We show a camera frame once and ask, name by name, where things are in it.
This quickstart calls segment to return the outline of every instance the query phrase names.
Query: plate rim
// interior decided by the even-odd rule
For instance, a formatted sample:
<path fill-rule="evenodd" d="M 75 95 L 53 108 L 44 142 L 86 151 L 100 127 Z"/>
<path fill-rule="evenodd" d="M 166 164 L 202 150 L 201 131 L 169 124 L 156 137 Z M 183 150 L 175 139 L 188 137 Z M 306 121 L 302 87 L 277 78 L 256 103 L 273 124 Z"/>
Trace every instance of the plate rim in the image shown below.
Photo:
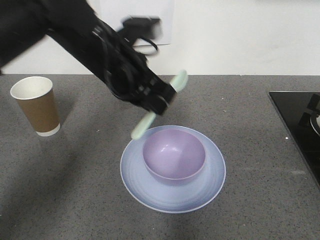
<path fill-rule="evenodd" d="M 221 185 L 218 189 L 218 191 L 208 200 L 206 201 L 205 203 L 197 206 L 197 207 L 194 207 L 192 209 L 188 209 L 188 210 L 180 210 L 180 211 L 170 211 L 170 210 L 162 210 L 162 209 L 158 209 L 156 207 L 153 207 L 153 206 L 150 206 L 146 203 L 144 203 L 143 201 L 141 201 L 139 198 L 137 198 L 132 192 L 131 190 L 128 188 L 125 180 L 124 180 L 124 177 L 123 177 L 123 171 L 122 171 L 122 162 L 123 162 L 123 156 L 125 154 L 125 151 L 127 150 L 127 148 L 129 147 L 129 145 L 135 141 L 134 139 L 132 139 L 127 145 L 126 147 L 124 148 L 123 152 L 122 152 L 122 155 L 121 155 L 121 160 L 120 160 L 120 165 L 119 165 L 119 168 L 120 168 L 120 175 L 121 175 L 121 179 L 122 179 L 122 183 L 123 185 L 125 186 L 126 190 L 130 193 L 130 195 L 135 199 L 137 200 L 140 204 L 144 205 L 145 207 L 149 208 L 149 209 L 152 209 L 152 210 L 155 210 L 157 212 L 161 212 L 161 213 L 166 213 L 166 214 L 184 214 L 184 213 L 190 213 L 190 212 L 193 212 L 193 211 L 196 211 L 198 209 L 201 209 L 203 208 L 204 206 L 208 205 L 210 202 L 212 202 L 213 199 L 216 198 L 216 196 L 220 193 L 220 191 L 222 190 L 224 184 L 225 184 L 225 181 L 226 181 L 226 175 L 227 175 L 227 167 L 226 167 L 226 161 L 224 159 L 224 156 L 222 155 L 220 149 L 217 147 L 217 145 L 210 139 L 208 138 L 206 135 L 204 135 L 203 133 L 195 130 L 195 129 L 192 129 L 192 128 L 189 128 L 189 127 L 186 127 L 186 126 L 180 126 L 180 125 L 161 125 L 161 126 L 155 126 L 155 127 L 152 127 L 152 128 L 149 128 L 147 131 L 150 131 L 150 130 L 154 130 L 154 129 L 157 129 L 157 128 L 166 128 L 166 127 L 176 127 L 176 128 L 183 128 L 183 129 L 188 129 L 188 130 L 191 130 L 191 131 L 195 131 L 197 132 L 198 134 L 202 135 L 203 137 L 205 137 L 206 139 L 208 139 L 211 144 L 213 144 L 215 146 L 215 148 L 218 150 L 220 156 L 221 156 L 221 159 L 222 159 L 222 162 L 223 162 L 223 169 L 224 169 L 224 173 L 223 173 L 223 180 L 221 182 Z"/>

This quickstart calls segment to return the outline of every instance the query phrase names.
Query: speckled countertop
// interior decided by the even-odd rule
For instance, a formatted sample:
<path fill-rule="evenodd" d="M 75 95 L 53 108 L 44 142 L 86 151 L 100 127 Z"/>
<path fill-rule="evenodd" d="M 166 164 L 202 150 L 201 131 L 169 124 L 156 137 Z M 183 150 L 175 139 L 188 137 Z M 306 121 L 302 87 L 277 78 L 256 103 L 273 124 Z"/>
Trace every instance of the speckled countertop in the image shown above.
<path fill-rule="evenodd" d="M 151 210 L 122 183 L 121 155 L 143 109 L 116 99 L 93 75 L 46 75 L 62 127 L 40 137 L 9 93 L 23 77 L 0 76 L 1 239 L 320 238 L 320 191 L 268 95 L 319 90 L 320 77 L 189 77 L 152 126 L 205 134 L 227 174 L 211 203 L 185 214 Z"/>

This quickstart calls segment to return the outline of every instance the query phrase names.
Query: stove burner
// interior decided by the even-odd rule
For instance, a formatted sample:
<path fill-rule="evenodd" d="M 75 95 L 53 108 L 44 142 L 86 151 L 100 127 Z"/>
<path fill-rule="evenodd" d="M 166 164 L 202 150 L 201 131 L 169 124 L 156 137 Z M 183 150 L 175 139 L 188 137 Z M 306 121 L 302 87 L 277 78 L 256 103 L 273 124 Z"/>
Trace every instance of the stove burner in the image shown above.
<path fill-rule="evenodd" d="M 320 137 L 320 115 L 318 115 L 316 112 L 314 112 L 310 116 L 310 123 L 311 123 L 311 126 L 312 126 L 313 130 Z"/>

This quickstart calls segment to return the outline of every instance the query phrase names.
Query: black robotic arm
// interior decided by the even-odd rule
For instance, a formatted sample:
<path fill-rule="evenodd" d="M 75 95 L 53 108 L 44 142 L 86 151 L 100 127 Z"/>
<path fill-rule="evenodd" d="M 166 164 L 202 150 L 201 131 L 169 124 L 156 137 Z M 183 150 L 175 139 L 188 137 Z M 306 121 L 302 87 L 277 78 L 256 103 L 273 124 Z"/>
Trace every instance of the black robotic arm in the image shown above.
<path fill-rule="evenodd" d="M 0 0 L 0 68 L 49 35 L 117 98 L 161 115 L 176 92 L 132 47 L 137 39 L 152 39 L 159 21 L 128 18 L 116 32 L 86 0 Z"/>

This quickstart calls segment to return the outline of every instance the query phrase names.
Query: spoon handle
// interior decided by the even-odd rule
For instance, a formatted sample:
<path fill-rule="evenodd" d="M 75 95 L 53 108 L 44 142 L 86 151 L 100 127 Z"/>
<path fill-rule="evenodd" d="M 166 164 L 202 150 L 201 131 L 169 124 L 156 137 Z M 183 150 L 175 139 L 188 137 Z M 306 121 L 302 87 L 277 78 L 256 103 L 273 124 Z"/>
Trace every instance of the spoon handle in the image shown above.
<path fill-rule="evenodd" d="M 185 88 L 188 82 L 188 74 L 186 70 L 181 70 L 178 75 L 174 76 L 169 84 L 178 93 Z"/>
<path fill-rule="evenodd" d="M 141 138 L 145 131 L 153 123 L 155 118 L 156 114 L 153 111 L 149 111 L 148 113 L 146 113 L 131 132 L 131 138 L 134 140 Z"/>

